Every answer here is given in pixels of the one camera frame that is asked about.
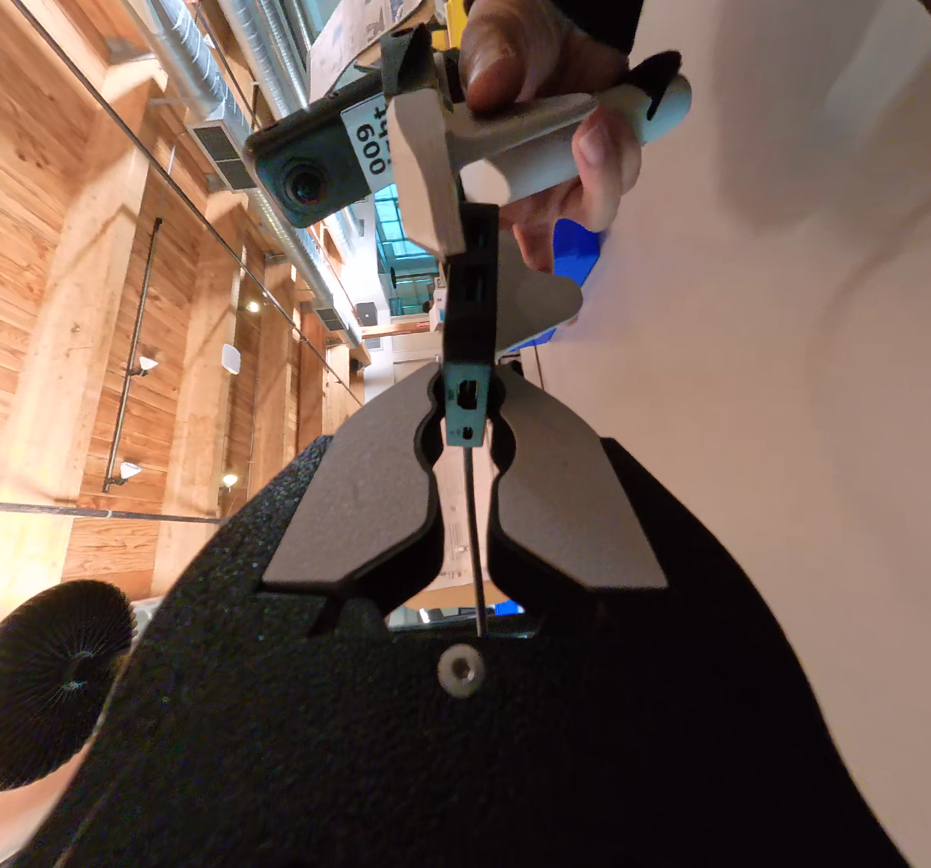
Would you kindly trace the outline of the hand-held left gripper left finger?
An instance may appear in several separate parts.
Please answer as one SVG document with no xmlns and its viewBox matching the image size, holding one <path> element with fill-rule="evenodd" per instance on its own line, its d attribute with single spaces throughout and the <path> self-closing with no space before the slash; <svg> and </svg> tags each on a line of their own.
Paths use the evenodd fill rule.
<svg viewBox="0 0 931 868">
<path fill-rule="evenodd" d="M 426 364 L 343 423 L 263 574 L 265 590 L 394 610 L 436 579 L 440 375 Z"/>
</svg>

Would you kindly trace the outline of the black round bristle disc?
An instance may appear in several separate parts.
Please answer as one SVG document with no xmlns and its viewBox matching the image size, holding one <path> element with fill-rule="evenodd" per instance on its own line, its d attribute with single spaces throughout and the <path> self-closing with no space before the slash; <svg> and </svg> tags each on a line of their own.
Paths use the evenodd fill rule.
<svg viewBox="0 0 931 868">
<path fill-rule="evenodd" d="M 60 583 L 2 620 L 2 791 L 45 778 L 87 744 L 133 634 L 129 601 L 102 581 Z"/>
</svg>

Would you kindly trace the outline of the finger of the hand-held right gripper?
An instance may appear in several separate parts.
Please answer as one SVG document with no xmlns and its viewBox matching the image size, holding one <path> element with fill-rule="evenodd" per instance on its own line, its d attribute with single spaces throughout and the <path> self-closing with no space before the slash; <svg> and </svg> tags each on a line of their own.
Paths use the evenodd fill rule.
<svg viewBox="0 0 931 868">
<path fill-rule="evenodd" d="M 466 251 L 449 163 L 444 109 L 436 90 L 394 96 L 387 130 L 401 221 L 415 245 L 438 259 Z"/>
<path fill-rule="evenodd" d="M 575 319 L 584 300 L 574 280 L 530 269 L 510 232 L 498 234 L 496 294 L 498 358 Z"/>
</svg>

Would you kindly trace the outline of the person's right hand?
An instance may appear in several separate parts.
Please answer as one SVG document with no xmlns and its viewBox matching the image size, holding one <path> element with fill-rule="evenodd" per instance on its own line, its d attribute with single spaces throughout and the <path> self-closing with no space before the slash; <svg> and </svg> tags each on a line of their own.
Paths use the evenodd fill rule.
<svg viewBox="0 0 931 868">
<path fill-rule="evenodd" d="M 626 54 L 588 36 L 551 0 L 476 0 L 460 45 L 460 80 L 477 115 L 539 96 L 597 94 L 618 85 L 627 69 Z M 641 172 L 641 144 L 615 110 L 600 106 L 588 115 L 571 147 L 575 177 L 500 213 L 526 264 L 544 273 L 554 270 L 557 221 L 608 230 Z"/>
</svg>

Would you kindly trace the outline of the black lamp rail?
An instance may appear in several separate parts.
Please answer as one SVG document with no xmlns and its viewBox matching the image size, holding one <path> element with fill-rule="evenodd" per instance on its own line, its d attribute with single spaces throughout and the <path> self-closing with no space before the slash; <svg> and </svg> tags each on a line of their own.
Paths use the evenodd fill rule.
<svg viewBox="0 0 931 868">
<path fill-rule="evenodd" d="M 134 325 L 131 332 L 128 358 L 124 368 L 122 389 L 117 408 L 117 416 L 112 432 L 105 477 L 101 486 L 101 492 L 104 495 L 109 494 L 113 487 L 121 487 L 127 481 L 127 479 L 123 478 L 122 476 L 122 469 L 117 468 L 117 460 L 122 441 L 124 424 L 128 410 L 129 394 L 133 380 L 135 377 L 143 376 L 147 373 L 146 367 L 138 363 L 138 350 L 143 331 L 144 314 L 149 295 L 152 270 L 157 255 L 157 242 L 163 224 L 164 219 L 160 216 L 156 216 L 154 219 L 152 231 L 150 233 L 144 275 L 139 293 Z"/>
</svg>

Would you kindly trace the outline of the blue plastic bin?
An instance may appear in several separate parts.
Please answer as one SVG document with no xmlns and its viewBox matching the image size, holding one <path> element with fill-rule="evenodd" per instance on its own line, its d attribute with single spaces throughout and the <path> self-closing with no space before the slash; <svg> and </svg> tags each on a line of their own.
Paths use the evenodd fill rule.
<svg viewBox="0 0 931 868">
<path fill-rule="evenodd" d="M 600 234 L 588 232 L 577 223 L 559 221 L 553 236 L 554 270 L 552 273 L 574 280 L 583 291 L 584 283 L 599 260 L 602 240 Z M 575 319 L 560 327 L 550 329 L 539 338 L 531 339 L 508 353 L 550 342 L 559 330 L 573 323 L 580 314 L 581 311 Z"/>
</svg>

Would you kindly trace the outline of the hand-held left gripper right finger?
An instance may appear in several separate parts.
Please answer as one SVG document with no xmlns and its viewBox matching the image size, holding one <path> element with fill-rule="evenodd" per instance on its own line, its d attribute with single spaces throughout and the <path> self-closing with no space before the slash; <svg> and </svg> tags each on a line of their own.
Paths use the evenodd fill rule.
<svg viewBox="0 0 931 868">
<path fill-rule="evenodd" d="M 599 435 L 508 366 L 496 369 L 492 581 L 529 613 L 594 608 L 668 578 Z"/>
</svg>

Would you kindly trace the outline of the dark video switch box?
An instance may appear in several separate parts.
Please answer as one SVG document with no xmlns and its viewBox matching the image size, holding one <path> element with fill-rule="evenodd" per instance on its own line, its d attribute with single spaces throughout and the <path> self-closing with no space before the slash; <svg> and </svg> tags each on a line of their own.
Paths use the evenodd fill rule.
<svg viewBox="0 0 931 868">
<path fill-rule="evenodd" d="M 465 252 L 447 263 L 443 337 L 446 441 L 483 444 L 495 361 L 498 284 L 498 207 L 462 203 Z"/>
</svg>

